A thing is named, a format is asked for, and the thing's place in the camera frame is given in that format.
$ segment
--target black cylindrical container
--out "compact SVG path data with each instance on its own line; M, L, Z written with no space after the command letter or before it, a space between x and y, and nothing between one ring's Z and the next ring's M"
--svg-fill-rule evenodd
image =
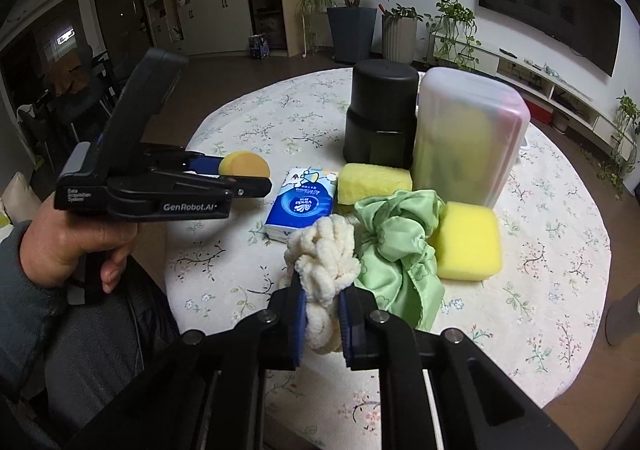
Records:
M418 71L390 60L353 67L342 154L348 163L411 168Z

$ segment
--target green cloth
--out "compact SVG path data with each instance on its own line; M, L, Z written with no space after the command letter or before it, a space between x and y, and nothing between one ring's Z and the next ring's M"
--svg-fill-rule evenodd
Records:
M426 240L443 206L433 190L397 190L354 205L362 228L362 272L355 285L373 292L380 309L422 331L431 329L444 296L435 250Z

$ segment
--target yellow sponge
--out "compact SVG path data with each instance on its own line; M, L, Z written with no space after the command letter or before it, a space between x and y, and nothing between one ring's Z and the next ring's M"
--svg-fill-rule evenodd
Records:
M220 162L220 175L244 175L253 177L269 177L271 171L267 162L248 150L232 152Z
M402 168L347 163L338 174L338 203L353 205L365 197L411 190L411 174Z
M484 280L502 269L498 219L490 208L447 203L430 244L440 278Z

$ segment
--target white tv cabinet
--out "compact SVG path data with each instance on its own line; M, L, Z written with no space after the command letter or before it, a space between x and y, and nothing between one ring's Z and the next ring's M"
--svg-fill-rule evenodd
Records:
M437 64L434 46L439 38L437 34L430 37L427 62L431 65ZM457 44L458 51L461 51L464 44ZM514 58L499 49L482 44L474 47L474 55L479 60L476 70L513 86L527 100L549 112L561 112L569 118L571 128L593 141L605 152L615 146L616 127L608 117L593 107L593 100L586 94L527 64L523 58ZM454 58L455 53L451 50L443 59L452 61ZM635 149L633 131L626 130L622 141L622 156L628 160Z

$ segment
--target white tablecloth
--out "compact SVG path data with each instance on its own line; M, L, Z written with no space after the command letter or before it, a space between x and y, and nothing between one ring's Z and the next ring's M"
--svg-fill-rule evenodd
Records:
M182 331L229 329L266 306L285 246L262 232L287 170L339 170L351 69L264 88L212 113L189 148L224 156L253 150L273 191L234 204L226 221L168 227L166 289ZM433 332L456 326L539 405L577 376L598 329L609 279L609 237L593 199L560 150L529 125L498 214L504 269L483 283L444 281ZM350 372L341 354L305 351L297 372L269 372L267 411L320 448L380 444L377 372Z

